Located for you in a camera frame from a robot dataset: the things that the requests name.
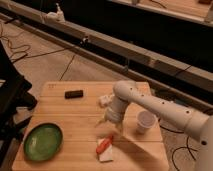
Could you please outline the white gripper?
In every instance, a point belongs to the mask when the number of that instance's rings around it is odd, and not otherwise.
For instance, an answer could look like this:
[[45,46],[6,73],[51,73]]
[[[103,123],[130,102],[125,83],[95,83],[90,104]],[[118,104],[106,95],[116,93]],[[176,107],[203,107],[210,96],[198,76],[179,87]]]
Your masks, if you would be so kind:
[[[123,135],[123,119],[124,119],[124,114],[119,112],[119,111],[115,111],[113,110],[111,107],[108,107],[105,111],[105,115],[104,118],[107,121],[110,121],[111,123],[116,124],[115,127],[118,130],[120,135]],[[96,127],[98,127],[99,125],[103,124],[106,122],[105,119],[101,119],[97,122]]]

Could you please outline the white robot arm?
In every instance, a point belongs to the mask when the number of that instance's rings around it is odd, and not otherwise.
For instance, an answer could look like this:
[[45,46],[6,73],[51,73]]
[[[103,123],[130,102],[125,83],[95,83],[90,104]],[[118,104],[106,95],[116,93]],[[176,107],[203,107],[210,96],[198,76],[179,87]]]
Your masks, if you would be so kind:
[[194,171],[213,171],[213,116],[138,90],[131,80],[121,80],[113,86],[114,97],[100,123],[110,121],[121,125],[131,103],[164,119],[200,144]]

